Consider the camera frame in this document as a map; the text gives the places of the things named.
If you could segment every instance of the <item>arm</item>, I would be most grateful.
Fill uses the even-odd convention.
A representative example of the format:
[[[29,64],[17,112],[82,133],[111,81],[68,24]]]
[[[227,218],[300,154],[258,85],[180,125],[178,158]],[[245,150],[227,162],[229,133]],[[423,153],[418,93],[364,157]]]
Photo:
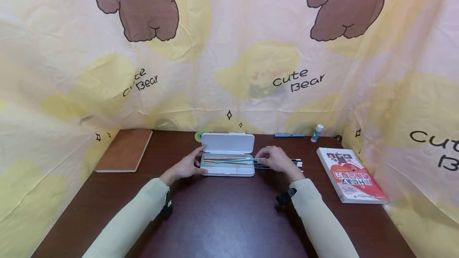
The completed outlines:
[[[293,206],[303,221],[309,240],[320,258],[358,258],[359,255],[344,228],[328,209],[322,196],[310,179],[305,179],[299,168],[292,163],[279,147],[265,147],[256,158],[275,171],[285,173],[296,188]]]
[[[160,213],[168,191],[169,187],[159,178],[150,180],[108,223],[83,257],[124,257]]]
[[[150,180],[102,230],[83,258],[122,258],[163,209],[169,186],[175,180],[194,174],[206,174],[196,156],[206,146],[195,149],[159,178]]]
[[[293,182],[293,206],[320,258],[358,258],[349,236],[310,179]]]

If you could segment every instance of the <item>wooden table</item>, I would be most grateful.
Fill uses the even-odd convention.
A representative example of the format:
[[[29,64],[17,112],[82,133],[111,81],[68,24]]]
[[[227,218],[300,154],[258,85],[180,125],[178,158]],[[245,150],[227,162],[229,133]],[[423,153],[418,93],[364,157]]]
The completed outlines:
[[[146,182],[199,145],[192,132],[154,131],[138,171],[91,174],[33,257],[81,257]],[[383,207],[339,200],[315,153],[318,147],[342,148],[338,141],[256,135],[254,154],[267,145],[302,159],[305,176],[314,182],[361,258],[415,257]],[[288,185],[283,174],[272,170],[256,170],[251,178],[179,180],[171,188],[171,217],[150,223],[127,257],[317,257],[293,207],[275,208],[275,196]]]

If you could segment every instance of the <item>book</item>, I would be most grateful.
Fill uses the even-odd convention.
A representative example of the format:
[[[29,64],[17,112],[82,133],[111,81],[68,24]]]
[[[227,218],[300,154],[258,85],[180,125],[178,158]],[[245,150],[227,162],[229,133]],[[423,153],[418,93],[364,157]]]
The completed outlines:
[[[151,129],[120,130],[95,171],[136,172],[152,134]]]
[[[352,150],[319,147],[317,155],[342,203],[387,203],[387,196]]]

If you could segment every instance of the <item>curtain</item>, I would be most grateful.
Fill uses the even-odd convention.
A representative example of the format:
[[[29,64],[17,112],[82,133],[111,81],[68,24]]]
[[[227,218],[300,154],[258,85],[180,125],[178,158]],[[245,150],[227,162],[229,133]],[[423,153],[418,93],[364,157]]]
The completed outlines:
[[[0,256],[120,129],[341,135],[417,257],[459,246],[459,0],[1,0]]]

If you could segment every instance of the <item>hand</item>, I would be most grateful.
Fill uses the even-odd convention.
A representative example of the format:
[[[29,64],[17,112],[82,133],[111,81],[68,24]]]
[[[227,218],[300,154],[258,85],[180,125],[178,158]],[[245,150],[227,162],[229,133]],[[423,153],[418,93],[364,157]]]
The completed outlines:
[[[304,179],[304,174],[280,147],[264,147],[257,153],[255,158],[266,158],[260,159],[259,162],[269,166],[275,171],[287,174],[290,182]]]
[[[196,157],[200,155],[200,152],[205,148],[206,146],[203,145],[193,150],[192,153],[185,156],[173,167],[166,170],[166,172],[164,172],[162,176],[159,177],[159,179],[162,180],[165,185],[171,186],[175,180],[180,178],[190,177],[194,174],[206,174],[208,171],[203,168],[199,168],[200,164],[196,159]]]

